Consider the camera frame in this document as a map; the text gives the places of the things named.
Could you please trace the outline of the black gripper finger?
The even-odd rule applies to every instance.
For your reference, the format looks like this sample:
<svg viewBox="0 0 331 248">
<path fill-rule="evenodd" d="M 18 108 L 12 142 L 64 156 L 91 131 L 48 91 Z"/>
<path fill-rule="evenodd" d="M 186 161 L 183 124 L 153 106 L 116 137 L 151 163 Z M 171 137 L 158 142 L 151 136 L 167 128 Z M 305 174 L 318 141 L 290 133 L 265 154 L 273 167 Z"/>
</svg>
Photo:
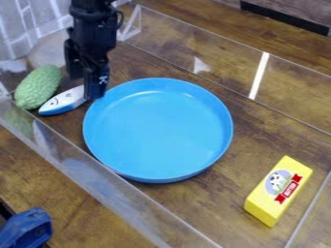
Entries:
<svg viewBox="0 0 331 248">
<path fill-rule="evenodd" d="M 66 70 L 71 79 L 83 78 L 80 55 L 71 39 L 63 44 Z"/>
<path fill-rule="evenodd" d="M 106 63 L 98 64 L 84 68 L 84 98 L 88 101 L 95 101 L 104 96 L 108 78 L 110 68 Z"/>
</svg>

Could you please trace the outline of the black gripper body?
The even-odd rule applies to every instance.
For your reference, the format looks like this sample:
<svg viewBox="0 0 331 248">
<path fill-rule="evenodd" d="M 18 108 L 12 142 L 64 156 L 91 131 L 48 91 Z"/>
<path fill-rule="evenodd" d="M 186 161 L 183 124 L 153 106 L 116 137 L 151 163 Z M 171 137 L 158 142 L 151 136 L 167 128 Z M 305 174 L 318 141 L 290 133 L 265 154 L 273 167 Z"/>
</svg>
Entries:
<svg viewBox="0 0 331 248">
<path fill-rule="evenodd" d="M 67 29 L 68 38 L 80 55 L 80 62 L 104 63 L 107 53 L 116 47 L 116 31 L 120 12 L 111 3 L 71 3 L 74 26 Z"/>
</svg>

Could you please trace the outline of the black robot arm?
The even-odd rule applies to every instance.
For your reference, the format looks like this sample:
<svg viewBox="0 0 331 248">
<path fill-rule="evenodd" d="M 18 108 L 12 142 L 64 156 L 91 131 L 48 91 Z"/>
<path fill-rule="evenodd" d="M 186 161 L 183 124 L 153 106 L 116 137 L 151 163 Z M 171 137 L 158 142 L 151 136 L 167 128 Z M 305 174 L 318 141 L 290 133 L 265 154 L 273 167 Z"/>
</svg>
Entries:
<svg viewBox="0 0 331 248">
<path fill-rule="evenodd" d="M 83 79 L 87 101 L 104 96 L 108 84 L 107 54 L 116 47 L 116 32 L 124 20 L 114 1 L 71 0 L 68 8 L 74 25 L 67 28 L 63 43 L 66 69 L 71 79 Z"/>
</svg>

